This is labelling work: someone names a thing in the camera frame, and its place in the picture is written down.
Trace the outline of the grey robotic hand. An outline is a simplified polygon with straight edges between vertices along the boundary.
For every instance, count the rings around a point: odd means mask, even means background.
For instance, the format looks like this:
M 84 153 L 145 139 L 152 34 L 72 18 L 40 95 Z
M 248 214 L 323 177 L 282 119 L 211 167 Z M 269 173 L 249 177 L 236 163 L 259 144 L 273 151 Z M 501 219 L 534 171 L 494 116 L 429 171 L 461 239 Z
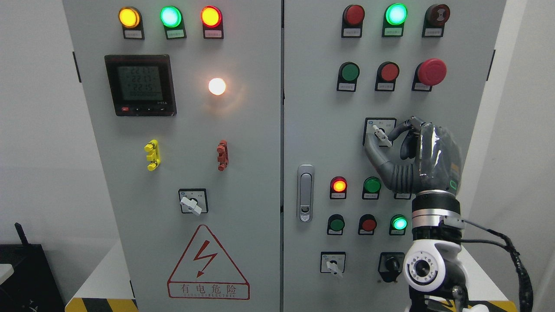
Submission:
M 463 162 L 452 133 L 446 127 L 414 116 L 399 124 L 387 136 L 392 142 L 402 133 L 407 135 L 401 144 L 400 158 L 413 159 L 411 164 L 393 162 L 380 150 L 375 136 L 366 137 L 365 153 L 383 185 L 394 193 L 419 194 L 433 190 L 456 197 Z

